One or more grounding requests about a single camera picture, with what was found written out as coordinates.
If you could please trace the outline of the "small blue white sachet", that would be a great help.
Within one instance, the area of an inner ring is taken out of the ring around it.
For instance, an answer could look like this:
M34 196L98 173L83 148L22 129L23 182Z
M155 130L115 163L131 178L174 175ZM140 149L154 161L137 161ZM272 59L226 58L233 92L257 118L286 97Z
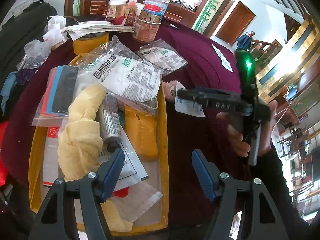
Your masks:
M185 90L184 85L182 85L180 82L176 82L176 95L175 95L175 110L178 113L187 114L190 116L198 117L198 118L204 118L205 114L203 112L202 106L194 101L182 99L177 95L177 92L182 89Z

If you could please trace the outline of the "yellow towel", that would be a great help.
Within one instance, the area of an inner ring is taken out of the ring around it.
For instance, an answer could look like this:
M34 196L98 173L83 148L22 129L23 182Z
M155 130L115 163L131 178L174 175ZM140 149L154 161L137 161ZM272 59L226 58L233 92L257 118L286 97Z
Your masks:
M95 83L85 88L68 108L68 124L59 133L57 150L65 181L81 179L100 166L103 140L95 117L105 95L105 87Z

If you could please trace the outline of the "large bagged N95 mask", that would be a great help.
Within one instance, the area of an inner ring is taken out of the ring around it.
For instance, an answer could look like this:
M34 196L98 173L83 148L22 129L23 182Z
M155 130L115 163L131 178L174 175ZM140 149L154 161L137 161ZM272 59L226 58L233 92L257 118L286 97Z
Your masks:
M88 86L99 83L124 104L155 115L157 94L161 85L161 71L141 59L114 35L76 61L79 67L74 95Z

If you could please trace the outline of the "white paper card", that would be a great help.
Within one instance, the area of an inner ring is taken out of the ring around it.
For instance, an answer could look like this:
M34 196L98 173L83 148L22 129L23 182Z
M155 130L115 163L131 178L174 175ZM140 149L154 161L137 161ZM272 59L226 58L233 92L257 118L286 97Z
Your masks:
M218 48L216 48L214 45L212 45L212 47L215 50L215 52L217 53L219 58L223 57L223 53L221 53L221 51Z
M232 73L233 69L229 61L223 55L220 57L220 59L221 59L222 66Z

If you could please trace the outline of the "grey red boxed item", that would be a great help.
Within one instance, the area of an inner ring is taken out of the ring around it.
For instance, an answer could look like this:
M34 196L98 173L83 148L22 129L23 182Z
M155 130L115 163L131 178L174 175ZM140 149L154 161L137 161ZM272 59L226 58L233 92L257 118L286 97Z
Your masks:
M42 180L44 187L51 187L59 178L59 162L57 150L59 147L59 127L48 127L43 154Z

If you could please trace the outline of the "maroon velvet tablecloth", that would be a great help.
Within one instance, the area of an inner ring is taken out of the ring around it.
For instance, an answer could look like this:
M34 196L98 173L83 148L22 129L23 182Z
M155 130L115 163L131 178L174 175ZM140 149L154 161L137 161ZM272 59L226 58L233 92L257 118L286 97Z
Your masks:
M221 51L232 66L235 57L225 47L195 32L185 25L165 21L157 37L171 45L187 64L164 77L165 82L179 81L187 89L216 88L240 92L236 68L227 70L221 65L216 51ZM4 167L22 185L28 184L28 166L35 129L31 126L35 111L46 90L48 75L53 67L74 59L72 41L54 50L42 67L28 82L16 103L5 130L1 149ZM191 164L195 149L203 152L208 161L232 177L246 180L250 177L247 160L237 156L227 137L227 123L209 109L203 118L175 111L167 104L169 152L169 226L199 225L210 220L215 205L203 194Z

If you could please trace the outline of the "person in blue jacket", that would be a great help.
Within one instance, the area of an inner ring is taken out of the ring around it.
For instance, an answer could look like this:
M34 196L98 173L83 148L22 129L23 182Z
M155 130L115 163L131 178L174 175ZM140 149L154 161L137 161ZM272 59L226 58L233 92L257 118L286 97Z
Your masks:
M237 50L248 51L251 47L251 42L253 36L255 35L254 31L251 31L249 34L244 34L237 39Z

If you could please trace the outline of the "red white packet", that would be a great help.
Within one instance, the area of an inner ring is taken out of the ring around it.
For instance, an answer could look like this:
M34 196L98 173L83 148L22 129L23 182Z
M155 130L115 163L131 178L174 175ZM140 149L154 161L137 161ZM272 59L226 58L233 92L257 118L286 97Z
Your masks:
M112 197L119 197L119 198L125 198L129 194L129 186L125 187L123 189L113 191Z

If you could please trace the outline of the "pink fluffy round pouch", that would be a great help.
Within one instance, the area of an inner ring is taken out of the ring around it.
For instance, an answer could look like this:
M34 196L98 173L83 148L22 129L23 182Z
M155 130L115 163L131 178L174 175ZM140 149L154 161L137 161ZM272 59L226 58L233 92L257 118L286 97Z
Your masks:
M162 87L163 87L163 90L164 90L165 99L168 102L174 102L175 101L176 86L177 86L177 81L176 80L172 80L172 81L169 81L169 82L162 82Z

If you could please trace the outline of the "wooden door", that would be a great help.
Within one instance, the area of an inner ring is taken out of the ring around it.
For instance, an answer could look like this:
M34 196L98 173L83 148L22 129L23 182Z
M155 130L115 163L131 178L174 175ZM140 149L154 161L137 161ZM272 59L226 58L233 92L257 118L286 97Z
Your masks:
M216 37L233 45L254 18L255 14L239 1L217 32Z

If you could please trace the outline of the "bag of coloured felt sheets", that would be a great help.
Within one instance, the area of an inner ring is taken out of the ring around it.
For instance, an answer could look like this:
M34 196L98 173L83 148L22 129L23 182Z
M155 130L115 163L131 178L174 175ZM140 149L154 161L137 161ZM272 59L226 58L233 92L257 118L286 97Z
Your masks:
M78 67L57 66L50 70L46 90L37 107L32 126L60 127L68 119L68 107L73 101Z

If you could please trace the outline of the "grey striped tube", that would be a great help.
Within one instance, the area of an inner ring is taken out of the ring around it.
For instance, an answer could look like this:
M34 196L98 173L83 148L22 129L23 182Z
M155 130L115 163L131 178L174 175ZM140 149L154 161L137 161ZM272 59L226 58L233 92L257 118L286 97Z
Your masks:
M106 94L98 109L100 135L107 151L113 153L120 148L121 129L118 114L117 99L111 94Z

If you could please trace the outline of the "yellow storage tray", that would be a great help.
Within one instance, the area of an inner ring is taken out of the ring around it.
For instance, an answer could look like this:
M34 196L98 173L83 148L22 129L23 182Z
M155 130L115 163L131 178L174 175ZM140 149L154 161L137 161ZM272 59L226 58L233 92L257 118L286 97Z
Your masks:
M102 102L102 92L106 88L91 73L82 69L76 79L72 113L67 124L58 133L57 162L50 167L61 169L67 180L83 177L85 172L95 171L100 166L98 160L103 149L100 126L95 114ZM111 215L119 222L109 222L114 236L134 236L168 226L169 215L169 161L167 113L163 88L158 89L157 115L139 112L125 103L125 135L141 162L152 164L151 170L161 182L161 190L151 196L139 182L129 187L124 197L108 198L113 204L102 206L103 211L111 208Z

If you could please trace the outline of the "red-lidded clear jar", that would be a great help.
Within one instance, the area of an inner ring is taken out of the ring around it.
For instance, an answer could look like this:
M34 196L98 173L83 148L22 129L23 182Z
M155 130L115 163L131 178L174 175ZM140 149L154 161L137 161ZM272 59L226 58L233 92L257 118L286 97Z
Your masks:
M161 7L153 4L145 4L136 18L133 38L137 41L152 42L161 25Z

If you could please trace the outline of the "yellow bowl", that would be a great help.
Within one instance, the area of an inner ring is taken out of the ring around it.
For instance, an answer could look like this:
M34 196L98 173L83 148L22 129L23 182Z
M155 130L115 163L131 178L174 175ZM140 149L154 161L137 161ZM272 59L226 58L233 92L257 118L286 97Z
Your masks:
M101 33L97 37L79 38L73 41L73 51L75 55L89 53L98 46L109 41L109 32Z

